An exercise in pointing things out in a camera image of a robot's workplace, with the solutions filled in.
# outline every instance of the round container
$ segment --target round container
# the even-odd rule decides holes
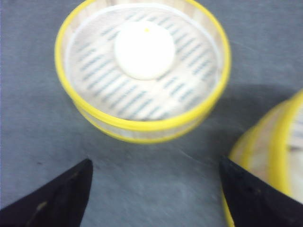
[[[165,28],[176,47],[171,68],[156,79],[127,75],[115,56],[116,36],[141,21]],[[55,65],[94,126],[119,140],[153,143],[183,135],[206,117],[226,86],[231,52],[219,22],[193,0],[86,0],[59,30]]]
[[[303,203],[303,91],[269,111],[239,139],[230,158]],[[232,227],[234,224],[225,200],[223,206]]]

